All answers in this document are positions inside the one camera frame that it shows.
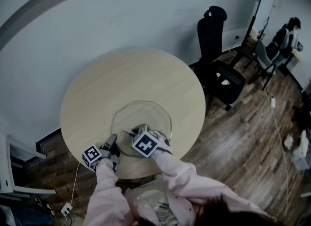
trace chair backrest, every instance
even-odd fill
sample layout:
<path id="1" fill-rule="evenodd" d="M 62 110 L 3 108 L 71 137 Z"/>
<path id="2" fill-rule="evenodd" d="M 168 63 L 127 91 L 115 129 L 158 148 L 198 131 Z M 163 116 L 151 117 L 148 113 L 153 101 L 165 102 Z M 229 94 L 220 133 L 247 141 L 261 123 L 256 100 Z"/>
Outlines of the chair backrest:
<path id="1" fill-rule="evenodd" d="M 227 19 L 225 10 L 211 6 L 198 22 L 198 36 L 201 48 L 200 63 L 204 65 L 214 61 L 222 53 L 222 37 L 224 21 Z"/>
<path id="2" fill-rule="evenodd" d="M 271 60 L 268 58 L 266 47 L 261 39 L 258 39 L 257 41 L 255 53 L 257 55 L 258 63 L 263 69 L 266 69 L 268 66 L 272 64 Z"/>

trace round wooden table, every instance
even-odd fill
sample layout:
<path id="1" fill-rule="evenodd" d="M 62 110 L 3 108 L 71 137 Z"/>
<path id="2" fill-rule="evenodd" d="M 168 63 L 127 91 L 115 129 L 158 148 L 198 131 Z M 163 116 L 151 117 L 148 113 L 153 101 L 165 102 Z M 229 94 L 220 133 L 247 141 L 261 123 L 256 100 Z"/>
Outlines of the round wooden table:
<path id="1" fill-rule="evenodd" d="M 194 144 L 205 118 L 205 97 L 193 71 L 178 58 L 154 49 L 109 53 L 79 73 L 62 101 L 60 125 L 65 143 L 84 166 L 82 151 L 100 147 L 110 136 L 114 114 L 131 101 L 159 104 L 172 120 L 170 145 L 181 158 Z M 158 172 L 152 159 L 120 156 L 120 179 Z"/>

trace marker cube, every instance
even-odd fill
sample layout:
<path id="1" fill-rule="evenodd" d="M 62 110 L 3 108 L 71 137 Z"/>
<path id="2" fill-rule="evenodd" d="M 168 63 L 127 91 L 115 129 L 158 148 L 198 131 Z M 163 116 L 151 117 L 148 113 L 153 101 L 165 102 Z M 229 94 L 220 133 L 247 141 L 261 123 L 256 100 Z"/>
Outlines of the marker cube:
<path id="1" fill-rule="evenodd" d="M 132 139 L 132 147 L 143 155 L 149 157 L 160 144 L 160 134 L 144 125 L 138 130 L 138 134 Z"/>
<path id="2" fill-rule="evenodd" d="M 98 160 L 101 156 L 101 152 L 95 145 L 91 145 L 89 148 L 82 152 L 82 159 L 90 169 L 92 169 L 92 163 Z"/>

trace chair wheel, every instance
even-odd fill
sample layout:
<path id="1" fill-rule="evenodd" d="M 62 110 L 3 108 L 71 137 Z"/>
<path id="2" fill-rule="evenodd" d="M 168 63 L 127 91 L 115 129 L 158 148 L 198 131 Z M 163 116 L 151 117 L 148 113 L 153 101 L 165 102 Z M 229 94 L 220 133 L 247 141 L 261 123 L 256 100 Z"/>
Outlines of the chair wheel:
<path id="1" fill-rule="evenodd" d="M 225 110 L 226 110 L 226 111 L 229 111 L 231 108 L 232 108 L 231 105 L 227 105 L 227 106 L 225 107 Z"/>

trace black office chair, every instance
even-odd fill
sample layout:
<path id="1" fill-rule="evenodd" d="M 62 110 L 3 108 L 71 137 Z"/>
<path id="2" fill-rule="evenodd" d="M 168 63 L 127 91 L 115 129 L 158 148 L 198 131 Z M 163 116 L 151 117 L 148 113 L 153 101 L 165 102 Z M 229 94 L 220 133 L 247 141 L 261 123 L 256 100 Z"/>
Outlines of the black office chair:
<path id="1" fill-rule="evenodd" d="M 215 61 L 222 53 L 223 27 L 226 19 L 227 14 L 223 8 L 211 6 L 205 12 L 204 18 L 198 22 L 202 56 L 194 72 L 209 94 L 206 115 L 214 96 L 225 103 L 225 109 L 229 111 L 230 104 L 239 97 L 245 84 L 245 78 L 239 72 L 222 61 Z"/>

